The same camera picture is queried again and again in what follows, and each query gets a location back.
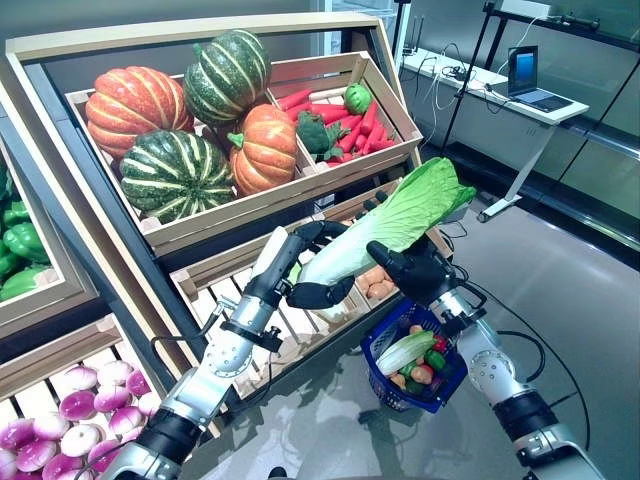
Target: reflective floor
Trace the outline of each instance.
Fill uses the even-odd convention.
[[[512,207],[476,221],[476,201],[454,239],[455,262],[529,320],[569,365],[591,414],[591,453],[610,479],[640,478],[640,276],[553,225]],[[444,230],[462,234],[457,224]],[[496,329],[526,331],[495,303]],[[526,473],[486,402],[468,380],[436,415],[397,413],[369,388],[357,349],[361,333],[274,386],[262,407],[246,412],[195,452],[183,478],[263,479],[282,465],[299,479],[355,475],[442,480],[520,479]],[[537,366],[534,347],[505,339],[522,377]],[[574,391],[551,355],[536,381],[548,402]],[[577,397],[555,412],[584,442]]]

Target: produce display stand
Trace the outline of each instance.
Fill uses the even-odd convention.
[[[0,135],[0,163],[4,163],[20,194],[51,267],[35,277],[37,288],[0,302],[0,338],[46,320],[94,298],[97,293],[78,260],[62,243],[39,199],[14,168],[14,160]]]
[[[298,164],[297,178],[290,184],[233,202],[230,210],[214,209],[149,228],[123,202],[117,182],[105,169],[108,159],[96,151],[97,146],[83,131],[85,119],[80,104],[86,101],[88,92],[59,91],[48,76],[46,64],[69,56],[207,41],[230,28],[265,36],[340,31],[343,54],[275,62],[267,98],[277,102],[286,91],[286,83],[293,80],[324,82],[323,87],[331,89],[363,79],[378,97],[383,123],[399,134],[398,144],[330,170],[326,164],[315,164],[304,157],[301,149],[304,158]],[[151,367],[150,375],[157,377],[159,392],[172,382],[150,354],[148,340],[159,334],[197,333],[212,301],[224,294],[216,293],[220,283],[228,287],[230,281],[235,294],[239,294],[238,287],[246,280],[247,269],[264,240],[261,236],[277,225],[308,221],[314,212],[319,212],[314,218],[338,218],[337,210],[332,213],[333,207],[320,211],[313,201],[336,191],[340,193],[336,198],[353,197],[348,188],[356,182],[360,193],[364,180],[368,185],[365,190],[370,189],[420,164],[416,146],[421,137],[407,115],[384,28],[379,19],[368,15],[310,12],[101,27],[9,39],[6,57],[10,68],[0,62],[0,79],[9,96],[3,93],[2,98],[5,103],[4,99],[10,97],[15,106],[11,103],[11,108],[5,107],[7,114],[0,117],[0,130],[3,120],[15,125],[13,143],[23,142],[21,148],[29,155],[20,162],[24,175],[92,272],[101,298],[106,299],[122,326],[122,335],[141,362]],[[316,78],[305,80],[304,75],[294,75],[300,69],[312,69],[311,65],[317,69]],[[336,66],[338,75],[328,75],[336,73]],[[237,205],[246,208],[234,210]],[[288,363],[283,362],[280,372],[299,365],[302,358],[380,311],[372,311],[370,303],[355,290],[346,303],[352,315],[338,326],[314,313],[297,312],[305,321],[290,328],[288,317],[280,316],[285,326],[289,322],[287,335],[300,347],[289,351]],[[167,345],[162,348],[162,360],[177,375],[198,363],[206,341]],[[237,382],[241,396],[250,395],[264,383],[264,358],[260,360],[259,356],[256,354],[252,370]]]
[[[114,360],[123,360],[152,378],[110,314],[0,365],[0,426],[58,411],[61,400],[74,391],[64,378],[65,371],[79,364],[99,370]],[[159,404],[158,391],[152,383],[149,387]],[[106,440],[119,440],[109,428],[109,419],[110,414],[98,412],[78,423],[98,426]]]
[[[95,230],[93,236],[89,233],[88,225],[78,215],[83,211],[78,208],[81,204],[53,194],[54,190],[60,192],[62,189],[51,172],[41,173],[46,162],[32,136],[37,130],[27,130],[23,113],[17,111],[4,84],[0,83],[3,157],[30,209],[31,219],[38,224],[40,238],[46,245],[57,280],[9,300],[6,311],[3,309],[5,302],[0,303],[3,332],[0,337],[0,363],[3,372],[16,358],[23,358],[21,365],[35,361],[43,345],[52,342],[63,345],[56,343],[59,338],[67,338],[68,335],[71,335],[69,338],[77,338],[74,335],[82,335],[81,332],[86,331],[82,329],[88,324],[112,312],[117,317],[114,323],[121,329],[118,338],[132,345],[158,393],[166,392],[172,384],[172,377],[152,355],[148,338],[169,334],[170,330],[156,308],[145,303],[137,280],[123,268],[122,257],[109,245],[108,237],[103,232],[95,233]],[[58,203],[60,199],[65,201],[64,207]],[[20,315],[9,316],[13,312]],[[78,352],[84,354],[86,350],[81,343],[79,341]],[[75,346],[69,347],[60,355],[65,357],[74,351]],[[35,369],[51,368],[53,364],[50,363],[54,362],[56,355],[49,347],[47,352],[47,361],[40,366],[36,362]],[[178,348],[169,346],[160,353],[171,374],[180,375],[189,368],[189,360]],[[11,385],[16,381],[23,382],[23,374],[24,381],[27,381],[29,369],[21,367],[15,371],[19,379],[12,380]],[[8,391],[5,388],[8,389],[9,384],[0,385],[0,392]]]

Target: potato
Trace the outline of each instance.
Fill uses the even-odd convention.
[[[392,292],[393,289],[396,287],[395,284],[393,282],[390,282],[389,280],[383,280],[382,284],[385,286],[385,288],[389,291]]]
[[[389,377],[389,380],[399,386],[402,390],[407,387],[406,378],[404,378],[404,375],[400,375],[399,373],[394,373],[393,375],[391,375],[391,377]]]
[[[367,298],[375,298],[376,300],[382,300],[384,297],[387,296],[387,293],[389,292],[387,291],[386,288],[384,288],[384,285],[382,285],[381,283],[374,283],[369,287],[369,290],[367,290]]]
[[[382,280],[384,280],[382,267],[373,267],[371,270],[365,272],[363,276],[367,278],[370,285],[373,285],[374,283],[381,283]]]
[[[364,275],[360,275],[356,278],[356,285],[358,285],[358,288],[362,293],[366,293],[367,290],[369,290],[369,286],[371,285],[371,283],[369,283],[367,277],[365,277]]]

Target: wooden crate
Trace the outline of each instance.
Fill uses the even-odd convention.
[[[293,65],[287,65],[287,62],[275,62],[273,64],[274,74],[272,74],[272,84],[275,90],[271,93],[269,91],[267,92],[269,100],[273,101],[274,93],[279,95],[280,92],[287,91],[288,87],[282,84],[285,81],[284,75],[287,71],[289,71],[291,75],[297,75],[299,77],[300,73],[296,70],[299,67],[297,63],[295,63],[298,61],[293,62]],[[141,218],[139,212],[130,205],[124,192],[120,188],[119,174],[110,167],[112,158],[106,152],[102,151],[89,135],[85,105],[94,90],[88,89],[66,94],[71,111],[83,130],[89,145],[102,164],[107,177],[123,204],[126,206],[134,223],[157,255],[166,255],[170,252],[193,245],[206,238],[245,225],[264,216],[304,202],[305,200],[333,192],[357,180],[370,177],[378,172],[403,163],[411,153],[412,148],[415,147],[422,138],[418,128],[408,117],[404,107],[398,101],[393,90],[386,84],[368,54],[361,52],[357,54],[335,55],[331,57],[305,59],[301,62],[303,66],[317,63],[319,67],[316,67],[313,71],[315,72],[318,68],[321,68],[325,74],[331,74],[335,72],[336,69],[342,70],[348,68],[351,73],[338,76],[341,79],[340,86],[346,85],[344,82],[348,81],[347,77],[350,78],[351,76],[365,83],[379,97],[380,106],[383,107],[384,112],[386,112],[383,113],[383,115],[385,115],[383,120],[389,126],[393,123],[394,130],[399,132],[404,141],[392,148],[363,157],[359,159],[358,162],[352,162],[351,164],[346,164],[328,171],[326,164],[324,164],[324,166],[317,166],[315,164],[298,139],[296,175],[293,181],[280,187],[249,197],[240,198],[217,208],[165,225],[161,225],[157,219]],[[181,76],[175,76],[174,78],[179,81],[181,80]],[[316,79],[314,81],[314,85],[316,85],[318,89],[325,91],[325,93],[327,89],[331,89],[332,86],[337,85],[335,83],[335,77],[326,78],[327,80]],[[207,133],[207,129],[205,129],[202,124],[197,125],[197,132],[202,133],[205,138],[212,138],[210,132]]]
[[[0,163],[6,164],[14,189],[25,203],[51,262],[51,268],[36,277],[40,287],[0,302],[0,338],[4,338],[95,298],[97,294],[87,273],[62,243],[37,196],[18,175],[2,138],[0,155]]]
[[[286,228],[292,231],[310,220],[311,218],[307,218]],[[221,296],[234,301],[240,299],[241,292],[249,281],[251,267],[268,238],[268,235],[256,238],[171,274],[177,290],[200,325],[204,325]],[[309,259],[310,256],[305,256],[301,260],[304,263]],[[369,311],[362,297],[354,290],[342,305],[346,314],[339,321],[331,321],[323,312],[294,309],[285,300],[280,303],[267,324],[267,327],[280,328],[281,338],[284,340],[279,356],[272,356],[274,377]],[[215,344],[219,332],[219,326],[214,325],[207,335],[209,341]],[[269,352],[255,347],[251,365],[234,384],[240,397],[246,397],[265,384],[268,380],[268,362]]]
[[[143,372],[159,403],[163,392],[154,385],[154,376],[145,370],[123,336],[117,319],[110,314],[0,365],[0,428],[17,418],[33,418],[57,411],[60,401],[72,392],[63,377],[70,367],[82,363],[97,369],[120,359]],[[108,414],[97,413],[74,423],[97,425],[106,438],[116,439],[109,431],[108,422]]]
[[[326,162],[312,163],[313,171],[322,174],[328,181],[360,170],[376,171],[376,166],[389,158],[406,158],[420,142],[422,134],[367,52],[272,64],[267,96],[277,106],[279,98],[303,89],[312,90],[309,100],[314,103],[344,104],[343,94],[347,86],[353,83],[359,83],[373,94],[379,107],[377,119],[394,136],[396,145],[364,155],[330,171]]]

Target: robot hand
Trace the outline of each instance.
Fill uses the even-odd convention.
[[[455,271],[426,235],[404,253],[389,250],[378,241],[369,242],[367,252],[404,295],[425,308],[457,286]]]
[[[292,235],[296,235],[303,240],[299,247],[298,255],[300,255],[307,249],[318,253],[323,246],[346,230],[347,227],[341,223],[320,220],[298,227]],[[287,303],[295,308],[310,310],[329,308],[344,300],[351,287],[353,287],[354,281],[355,278],[353,276],[348,276],[338,281],[335,285],[310,282],[296,283],[287,295]]]

